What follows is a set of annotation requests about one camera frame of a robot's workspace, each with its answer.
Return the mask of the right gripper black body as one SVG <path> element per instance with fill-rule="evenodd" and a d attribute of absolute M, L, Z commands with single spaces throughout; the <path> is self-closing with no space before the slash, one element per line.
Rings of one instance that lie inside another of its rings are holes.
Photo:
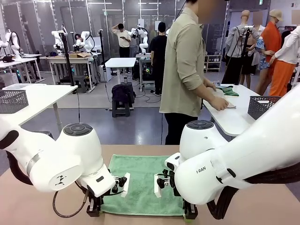
<path fill-rule="evenodd" d="M 196 205 L 191 204 L 186 200 L 183 201 L 183 209 L 184 212 L 198 212 Z"/>

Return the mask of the person's left hand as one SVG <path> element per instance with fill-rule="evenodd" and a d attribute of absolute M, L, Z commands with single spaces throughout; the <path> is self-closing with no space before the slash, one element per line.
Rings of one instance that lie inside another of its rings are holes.
<path fill-rule="evenodd" d="M 203 81 L 204 85 L 207 87 L 207 88 L 212 88 L 214 91 L 216 91 L 216 86 L 214 83 L 212 83 L 210 80 L 208 79 L 205 79 Z"/>

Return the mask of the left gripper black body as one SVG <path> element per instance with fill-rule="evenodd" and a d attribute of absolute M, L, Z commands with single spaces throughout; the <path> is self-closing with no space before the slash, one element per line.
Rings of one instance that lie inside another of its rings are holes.
<path fill-rule="evenodd" d="M 95 197 L 93 194 L 89 193 L 89 203 L 90 207 L 101 207 L 104 204 L 104 196 Z"/>

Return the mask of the person's right hand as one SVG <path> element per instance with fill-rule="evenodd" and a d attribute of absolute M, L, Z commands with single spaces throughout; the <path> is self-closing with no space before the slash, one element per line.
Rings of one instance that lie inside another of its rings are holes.
<path fill-rule="evenodd" d="M 221 97 L 214 97 L 210 105 L 217 111 L 222 111 L 229 106 L 229 102 Z"/>

